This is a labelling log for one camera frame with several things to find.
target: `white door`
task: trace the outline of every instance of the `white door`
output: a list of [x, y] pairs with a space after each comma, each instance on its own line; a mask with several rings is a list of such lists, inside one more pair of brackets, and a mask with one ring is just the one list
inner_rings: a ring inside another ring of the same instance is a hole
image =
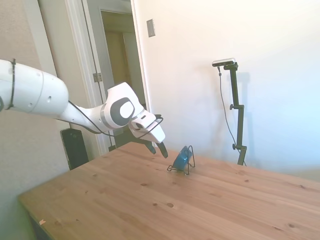
[[130, 0], [82, 0], [87, 7], [105, 94], [127, 82], [146, 108], [146, 96]]
[[[127, 82], [144, 108], [150, 110], [146, 100], [147, 92], [144, 87], [144, 74], [140, 64], [130, 0], [66, 1], [81, 12], [74, 13], [71, 22], [75, 20], [74, 28], [78, 28], [78, 32], [87, 34], [87, 36], [79, 34], [78, 41], [82, 42], [83, 49], [86, 48], [84, 52], [89, 52], [84, 65], [90, 65], [93, 73], [101, 75], [101, 81], [95, 83], [97, 85], [95, 88], [99, 91], [102, 101], [106, 101], [109, 88]], [[111, 142], [108, 145], [109, 150], [114, 149], [115, 144], [121, 146], [134, 141], [127, 127], [115, 129], [111, 134], [116, 137], [108, 140]]]
[[[107, 101], [107, 97], [101, 78], [101, 68], [87, 1], [64, 1], [90, 107], [102, 105]], [[113, 137], [97, 134], [96, 138], [100, 155], [107, 153], [111, 150], [110, 147], [115, 145]]]

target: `doorway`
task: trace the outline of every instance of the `doorway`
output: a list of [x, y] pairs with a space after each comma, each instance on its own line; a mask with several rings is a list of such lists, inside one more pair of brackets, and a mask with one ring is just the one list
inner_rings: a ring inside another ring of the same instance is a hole
[[133, 16], [110, 11], [101, 16], [114, 84], [128, 83], [146, 109]]

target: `wooden table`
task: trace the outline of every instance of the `wooden table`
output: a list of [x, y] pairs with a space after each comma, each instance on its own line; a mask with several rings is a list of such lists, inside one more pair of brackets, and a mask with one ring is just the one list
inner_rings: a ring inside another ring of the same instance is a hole
[[19, 199], [54, 240], [320, 240], [320, 183], [176, 156], [129, 143]]

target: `wood knot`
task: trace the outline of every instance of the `wood knot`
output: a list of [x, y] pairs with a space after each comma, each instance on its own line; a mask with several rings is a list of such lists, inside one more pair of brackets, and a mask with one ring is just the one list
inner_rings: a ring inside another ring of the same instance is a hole
[[272, 226], [275, 230], [278, 230], [278, 231], [283, 231], [281, 228], [278, 228], [276, 226]]

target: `blue object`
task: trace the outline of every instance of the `blue object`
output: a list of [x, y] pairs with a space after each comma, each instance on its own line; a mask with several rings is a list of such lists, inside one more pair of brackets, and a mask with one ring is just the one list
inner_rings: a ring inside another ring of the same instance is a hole
[[176, 159], [173, 162], [172, 168], [180, 171], [185, 171], [185, 167], [189, 162], [189, 159], [192, 157], [192, 152], [187, 146], [184, 146]]

